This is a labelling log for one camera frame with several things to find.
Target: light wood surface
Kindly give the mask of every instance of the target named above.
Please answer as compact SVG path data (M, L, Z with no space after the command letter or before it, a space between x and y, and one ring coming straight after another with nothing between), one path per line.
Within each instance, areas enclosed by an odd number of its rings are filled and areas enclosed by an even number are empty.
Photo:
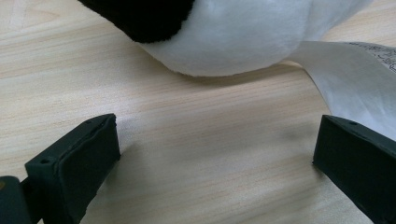
M377 0L325 39L396 46L395 24ZM82 223L371 223L311 165L329 111L301 68L186 77L77 1L0 1L0 175L105 113L122 158Z

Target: black fur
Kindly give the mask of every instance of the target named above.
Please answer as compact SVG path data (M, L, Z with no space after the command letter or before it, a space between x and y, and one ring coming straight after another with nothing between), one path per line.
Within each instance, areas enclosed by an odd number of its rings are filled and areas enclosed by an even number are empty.
M194 0L78 0L113 22L133 41L153 43L180 30Z

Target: black and white plush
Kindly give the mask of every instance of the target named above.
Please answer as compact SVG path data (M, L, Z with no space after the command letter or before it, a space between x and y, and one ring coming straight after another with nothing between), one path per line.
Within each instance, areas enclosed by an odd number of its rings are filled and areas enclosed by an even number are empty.
M170 69L228 76L278 63L372 0L79 0Z

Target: white fur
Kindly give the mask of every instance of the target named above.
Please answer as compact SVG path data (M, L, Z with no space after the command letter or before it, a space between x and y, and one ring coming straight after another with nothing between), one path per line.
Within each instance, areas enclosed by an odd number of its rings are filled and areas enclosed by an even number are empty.
M170 69L228 76L278 63L372 0L195 0L182 29L141 47Z

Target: black plastic part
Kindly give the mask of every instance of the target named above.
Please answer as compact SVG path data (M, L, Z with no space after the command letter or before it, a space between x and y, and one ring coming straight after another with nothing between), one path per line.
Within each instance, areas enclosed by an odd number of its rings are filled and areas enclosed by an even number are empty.
M77 224L120 159L116 117L89 119L25 164L46 224Z
M0 223L32 224L17 177L0 177Z
M396 142L323 116L313 163L374 223L396 223Z
M0 177L0 224L78 224L120 159L116 116L88 119L25 164L28 177Z

